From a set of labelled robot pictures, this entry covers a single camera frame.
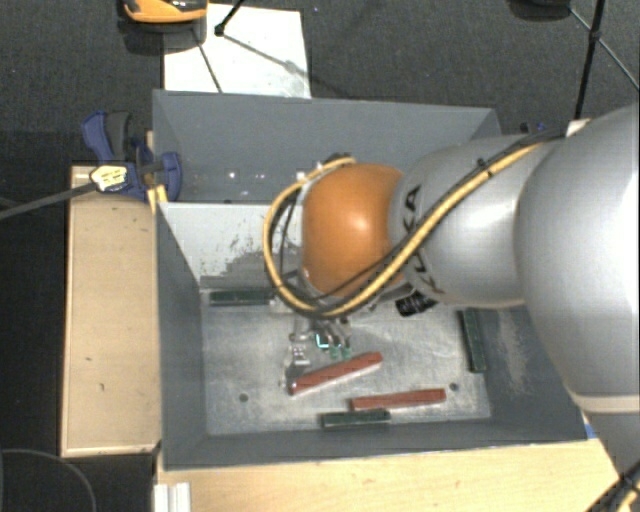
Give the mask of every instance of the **gray metal sheet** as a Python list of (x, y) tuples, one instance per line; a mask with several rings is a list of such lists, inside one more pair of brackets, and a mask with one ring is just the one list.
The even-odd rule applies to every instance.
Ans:
[[(230, 253), (229, 248), (226, 251), (208, 251), (207, 245), (215, 244), (218, 236), (215, 231), (210, 231), (211, 227), (221, 229), (215, 221), (211, 223), (211, 218), (229, 221), (220, 215), (220, 208), (237, 209), (238, 221), (251, 210), (238, 208), (238, 205), (208, 205), (205, 208), (202, 205), (173, 203), (161, 205), (157, 216), (162, 429), (167, 467), (186, 469), (274, 464), (584, 438), (580, 413), (571, 404), (560, 379), (535, 338), (525, 310), (478, 312), (479, 333), (487, 361), (487, 372), (482, 376), (484, 384), (479, 388), (478, 396), (486, 389), (491, 413), (488, 418), (482, 417), (487, 410), (483, 410), (481, 406), (473, 411), (476, 414), (474, 419), (456, 419), (454, 411), (449, 410), (448, 418), (440, 416), (440, 419), (447, 421), (434, 421), (437, 415), (447, 412), (443, 411), (446, 406), (435, 406), (420, 411), (425, 415), (420, 419), (416, 418), (416, 421), (406, 418), (406, 422), (401, 423), (398, 420), (401, 414), (397, 412), (395, 424), (384, 428), (329, 433), (319, 428), (310, 428), (309, 423), (306, 426), (302, 422), (283, 426), (282, 418), (273, 420), (270, 415), (268, 417), (271, 424), (263, 422), (260, 425), (257, 421), (260, 420), (258, 414), (254, 412), (251, 416), (247, 414), (251, 410), (247, 409), (244, 411), (246, 421), (239, 422), (245, 432), (212, 433), (216, 428), (223, 428), (216, 423), (220, 416), (215, 407), (227, 408), (221, 414), (232, 418), (230, 411), (242, 404), (240, 393), (243, 392), (249, 395), (245, 404), (255, 405), (254, 401), (259, 397), (246, 391), (250, 389), (246, 386), (254, 383), (246, 380), (247, 375), (257, 375), (263, 379), (269, 387), (269, 393), (275, 393), (276, 390), (278, 393), (282, 392), (277, 399), (288, 399), (277, 388), (277, 380), (280, 375), (279, 364), (288, 345), (287, 335), (291, 329), (290, 315), (286, 320), (280, 317), (280, 323), (274, 324), (275, 327), (272, 328), (274, 338), (267, 340), (272, 344), (273, 349), (269, 350), (273, 350), (274, 358), (263, 358), (263, 349), (259, 344), (267, 338), (266, 333), (259, 328), (262, 323), (258, 317), (247, 314), (246, 310), (238, 310), (234, 324), (220, 322), (217, 325), (217, 322), (212, 323), (214, 320), (209, 318), (211, 311), (204, 311), (201, 300), (207, 299), (203, 294), (204, 288), (216, 287), (221, 284), (221, 280), (233, 286), (255, 286), (259, 283), (254, 276), (263, 270), (259, 253), (244, 251), (239, 244), (234, 246), (235, 253)], [(254, 209), (254, 213), (264, 211), (263, 209), (264, 206)], [(238, 229), (238, 225), (226, 222), (224, 228), (232, 231)], [(189, 240), (196, 240), (201, 244), (187, 243)], [(190, 270), (189, 262), (197, 261), (202, 255), (215, 259), (216, 254), (219, 258), (228, 258), (224, 263), (224, 271), (207, 276)], [(209, 263), (213, 265), (211, 268), (222, 268), (220, 262)], [(446, 386), (455, 381), (463, 394), (453, 395), (448, 390), (454, 402), (461, 400), (464, 392), (472, 389), (472, 384), (477, 384), (477, 379), (471, 382), (466, 380), (474, 378), (462, 370), (466, 361), (458, 362), (463, 366), (455, 366), (453, 363), (453, 353), (461, 343), (457, 345), (454, 338), (442, 339), (445, 332), (448, 332), (447, 329), (452, 329), (452, 332), (455, 330), (454, 324), (447, 323), (451, 318), (441, 326), (436, 321), (437, 316), (446, 316), (445, 309), (438, 307), (415, 319), (387, 322), (385, 313), (391, 314), (391, 311), (385, 312), (380, 308), (381, 306), (376, 311), (375, 318), (363, 317), (356, 322), (356, 353), (379, 346), (387, 362), (397, 360), (398, 365), (403, 365), (406, 375), (401, 375), (401, 378), (407, 379), (403, 381), (403, 385)], [(411, 323), (410, 335), (403, 333), (402, 325), (406, 320)], [(395, 322), (402, 322), (402, 328), (398, 329)], [(225, 323), (229, 328), (227, 333), (217, 332), (215, 336), (205, 336), (210, 327), (222, 327)], [(213, 351), (209, 351), (207, 347), (212, 340), (224, 342), (225, 346), (220, 350), (214, 347)], [(401, 347), (408, 351), (406, 356), (395, 354), (396, 349)], [(424, 359), (423, 364), (413, 360), (416, 354)], [(209, 358), (222, 356), (231, 362), (239, 359), (245, 369), (251, 367), (244, 374), (227, 372), (226, 381), (230, 386), (236, 386), (236, 389), (233, 393), (228, 392), (226, 398), (214, 399), (216, 393), (212, 393), (213, 383), (218, 376), (225, 375), (228, 368), (222, 363), (212, 367)], [(338, 387), (326, 389), (335, 393)], [(341, 399), (337, 400), (336, 405), (340, 409), (345, 406)], [(310, 422), (314, 421), (319, 410), (322, 409), (298, 411), (297, 414), (302, 415), (305, 422)]]
[[(290, 345), (293, 314), (269, 306), (209, 307), (202, 301), (207, 431), (210, 435), (318, 428), (318, 415), (347, 409), (348, 399), (370, 394), (444, 387), (441, 404), (392, 411), (392, 423), (486, 418), (489, 401), (481, 374), (467, 371), (456, 312), (445, 306), (401, 318), (393, 304), (353, 319), (355, 354), (382, 353), (373, 372), (291, 397), (279, 385)], [(314, 368), (331, 364), (309, 343)], [(457, 391), (449, 389), (450, 384)]]
[[(196, 282), (206, 283), (214, 277), (229, 274), (246, 276), (247, 271), (258, 282), (266, 283), (262, 260), (262, 224), (266, 205), (164, 203), (161, 209), (175, 233), (180, 250)], [(299, 243), (299, 213), (292, 216), (288, 239)], [(278, 250), (280, 231), (274, 237)]]
[(154, 148), (177, 151), (181, 201), (268, 201), (336, 152), (408, 170), (430, 151), (500, 135), (488, 108), (154, 91)]

